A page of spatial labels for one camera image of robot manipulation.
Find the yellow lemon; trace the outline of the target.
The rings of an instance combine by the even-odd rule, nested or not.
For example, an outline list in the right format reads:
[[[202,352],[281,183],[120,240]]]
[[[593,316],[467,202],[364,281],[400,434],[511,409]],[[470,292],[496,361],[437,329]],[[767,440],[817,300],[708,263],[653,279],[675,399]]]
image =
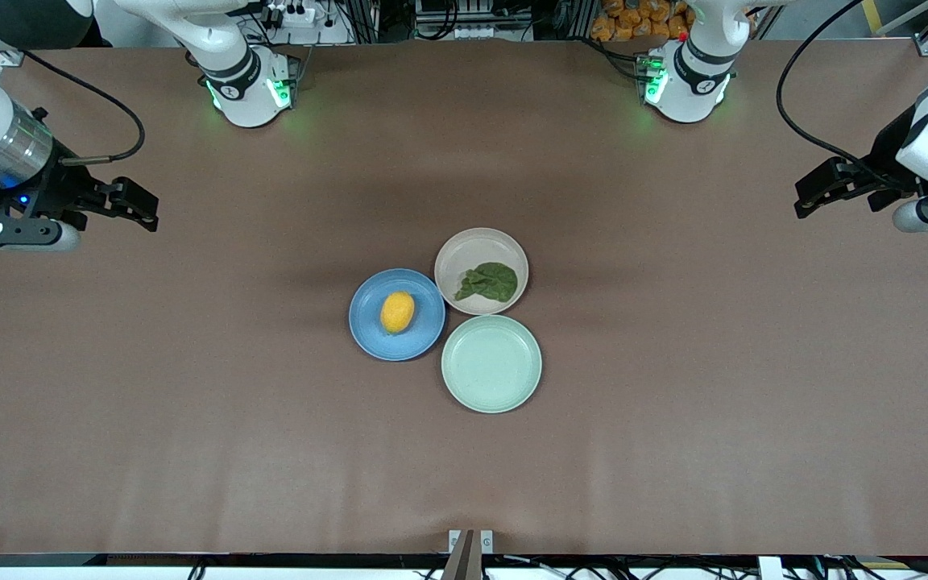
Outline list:
[[[401,334],[415,317],[416,302],[408,291],[395,291],[384,298],[379,322],[388,334]]]

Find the green lettuce leaf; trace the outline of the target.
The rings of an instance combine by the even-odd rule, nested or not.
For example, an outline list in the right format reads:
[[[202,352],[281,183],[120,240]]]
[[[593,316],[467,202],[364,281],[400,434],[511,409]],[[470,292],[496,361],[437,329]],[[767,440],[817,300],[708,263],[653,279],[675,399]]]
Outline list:
[[[479,295],[497,302],[509,302],[519,287],[518,275],[501,262],[483,262],[464,272],[454,300],[461,301]]]

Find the white power strip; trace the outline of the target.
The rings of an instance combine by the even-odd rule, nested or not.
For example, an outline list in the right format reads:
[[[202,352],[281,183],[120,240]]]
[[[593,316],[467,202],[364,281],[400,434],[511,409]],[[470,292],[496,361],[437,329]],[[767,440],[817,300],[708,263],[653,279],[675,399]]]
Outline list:
[[[260,1],[255,18],[270,43],[339,45],[356,40],[345,7],[336,0]]]

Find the orange snack bags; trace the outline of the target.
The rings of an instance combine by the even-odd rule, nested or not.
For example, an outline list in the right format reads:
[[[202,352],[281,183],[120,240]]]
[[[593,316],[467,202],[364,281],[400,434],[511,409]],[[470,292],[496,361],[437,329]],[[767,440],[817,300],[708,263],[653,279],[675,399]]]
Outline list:
[[[696,18],[684,0],[599,0],[589,36],[600,43],[652,35],[684,40]]]

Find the blue plate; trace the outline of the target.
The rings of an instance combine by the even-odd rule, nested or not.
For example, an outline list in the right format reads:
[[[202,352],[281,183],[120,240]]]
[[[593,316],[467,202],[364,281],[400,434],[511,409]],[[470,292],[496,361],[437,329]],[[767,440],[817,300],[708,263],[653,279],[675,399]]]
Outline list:
[[[415,301],[410,323],[388,333],[380,322],[384,301],[403,291]],[[446,305],[433,280],[416,269],[392,268],[364,280],[351,298],[347,320],[351,337],[368,355],[383,361],[408,361],[423,355],[441,337]]]

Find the beige plate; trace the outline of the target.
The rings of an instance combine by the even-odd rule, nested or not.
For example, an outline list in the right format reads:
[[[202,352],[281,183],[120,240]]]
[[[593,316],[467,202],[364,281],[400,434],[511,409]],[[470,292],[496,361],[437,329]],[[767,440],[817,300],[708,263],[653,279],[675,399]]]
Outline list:
[[[519,287],[509,302],[497,302],[472,295],[466,300],[454,300],[464,272],[483,262],[501,262],[512,268]],[[529,282],[529,260],[523,247],[511,235],[492,228],[466,229],[443,243],[433,268],[436,286],[450,307],[468,315],[504,313],[520,299]]]

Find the pale green plate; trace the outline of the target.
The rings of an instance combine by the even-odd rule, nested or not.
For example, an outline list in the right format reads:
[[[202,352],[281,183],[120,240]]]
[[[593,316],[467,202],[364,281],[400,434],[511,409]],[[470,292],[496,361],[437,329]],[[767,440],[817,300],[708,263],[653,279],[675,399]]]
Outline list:
[[[522,407],[537,391],[543,370],[537,338],[519,321],[501,315],[461,323],[441,354],[441,375],[450,395],[483,414]]]

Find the metal table edge bracket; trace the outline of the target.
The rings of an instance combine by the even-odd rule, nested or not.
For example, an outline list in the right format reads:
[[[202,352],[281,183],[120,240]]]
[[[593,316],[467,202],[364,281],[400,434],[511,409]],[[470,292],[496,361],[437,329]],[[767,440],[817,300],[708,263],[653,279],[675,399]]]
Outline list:
[[[494,533],[490,529],[449,531],[449,557],[441,580],[487,580],[483,558],[494,553]]]

